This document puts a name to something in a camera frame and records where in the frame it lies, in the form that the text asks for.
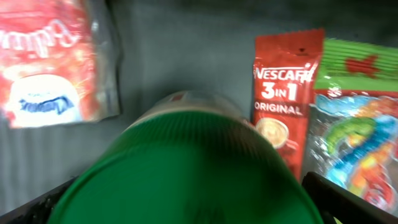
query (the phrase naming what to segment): green lid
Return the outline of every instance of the green lid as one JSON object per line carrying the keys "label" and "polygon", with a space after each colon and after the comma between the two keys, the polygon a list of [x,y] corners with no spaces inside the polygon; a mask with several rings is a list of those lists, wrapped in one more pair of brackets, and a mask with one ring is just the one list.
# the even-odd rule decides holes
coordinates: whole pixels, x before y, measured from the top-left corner
{"label": "green lid", "polygon": [[163,114],[125,131],[49,223],[322,223],[272,146],[233,119]]}

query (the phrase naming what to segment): gray background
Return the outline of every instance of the gray background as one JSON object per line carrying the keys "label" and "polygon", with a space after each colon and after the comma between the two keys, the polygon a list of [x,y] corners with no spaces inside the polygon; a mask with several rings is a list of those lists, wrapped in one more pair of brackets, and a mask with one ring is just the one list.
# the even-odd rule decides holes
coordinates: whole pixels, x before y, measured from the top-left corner
{"label": "gray background", "polygon": [[212,90],[250,116],[254,38],[325,27],[398,47],[397,6],[344,0],[113,0],[122,115],[97,124],[0,127],[0,214],[80,174],[140,114],[178,90]]}

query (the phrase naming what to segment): food package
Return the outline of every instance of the food package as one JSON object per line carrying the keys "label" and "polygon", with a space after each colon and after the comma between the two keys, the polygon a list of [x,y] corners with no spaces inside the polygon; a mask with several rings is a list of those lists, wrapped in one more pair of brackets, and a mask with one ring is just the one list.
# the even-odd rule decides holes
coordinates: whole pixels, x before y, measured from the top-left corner
{"label": "food package", "polygon": [[0,108],[12,128],[119,113],[104,1],[0,3]]}
{"label": "food package", "polygon": [[343,40],[324,48],[305,170],[398,215],[398,49]]}
{"label": "food package", "polygon": [[254,125],[297,179],[323,38],[321,29],[256,38]]}

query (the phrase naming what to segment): candy packet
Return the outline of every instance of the candy packet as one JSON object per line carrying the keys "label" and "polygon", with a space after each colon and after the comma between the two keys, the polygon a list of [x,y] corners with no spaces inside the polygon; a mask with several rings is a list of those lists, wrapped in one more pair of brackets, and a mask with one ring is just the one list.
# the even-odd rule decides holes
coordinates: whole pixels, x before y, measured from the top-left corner
{"label": "candy packet", "polygon": [[398,216],[398,49],[326,40],[305,171]]}
{"label": "candy packet", "polygon": [[322,56],[324,31],[256,38],[254,125],[300,178],[308,104]]}
{"label": "candy packet", "polygon": [[12,128],[119,113],[104,1],[0,3],[0,108]]}

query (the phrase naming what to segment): packet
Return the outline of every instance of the packet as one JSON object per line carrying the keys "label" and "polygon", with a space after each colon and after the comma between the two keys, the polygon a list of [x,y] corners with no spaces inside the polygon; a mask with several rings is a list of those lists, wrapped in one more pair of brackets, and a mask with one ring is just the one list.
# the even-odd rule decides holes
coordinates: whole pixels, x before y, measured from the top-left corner
{"label": "packet", "polygon": [[119,113],[104,1],[0,3],[0,108],[12,128]]}
{"label": "packet", "polygon": [[321,29],[256,38],[254,125],[297,179],[323,38]]}
{"label": "packet", "polygon": [[398,49],[326,40],[305,170],[398,215]]}

